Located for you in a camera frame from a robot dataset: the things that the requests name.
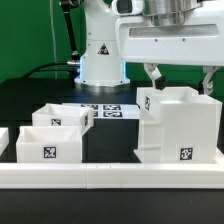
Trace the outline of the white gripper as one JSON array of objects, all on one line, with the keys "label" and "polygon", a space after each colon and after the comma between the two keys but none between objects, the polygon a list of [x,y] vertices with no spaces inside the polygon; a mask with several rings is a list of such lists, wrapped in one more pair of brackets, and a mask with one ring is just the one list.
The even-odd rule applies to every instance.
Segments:
[{"label": "white gripper", "polygon": [[122,59],[145,63],[154,89],[166,87],[157,64],[199,65],[200,93],[213,92],[224,66],[224,0],[113,0],[112,12]]}]

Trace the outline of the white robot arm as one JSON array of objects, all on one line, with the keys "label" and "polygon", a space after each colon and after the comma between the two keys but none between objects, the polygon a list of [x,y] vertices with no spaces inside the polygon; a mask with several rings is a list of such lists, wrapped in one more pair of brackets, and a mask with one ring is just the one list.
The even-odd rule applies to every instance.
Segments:
[{"label": "white robot arm", "polygon": [[142,63],[156,89],[165,88],[158,66],[201,66],[199,90],[212,92],[224,67],[224,0],[83,0],[86,50],[76,82],[94,89],[129,82],[127,62]]}]

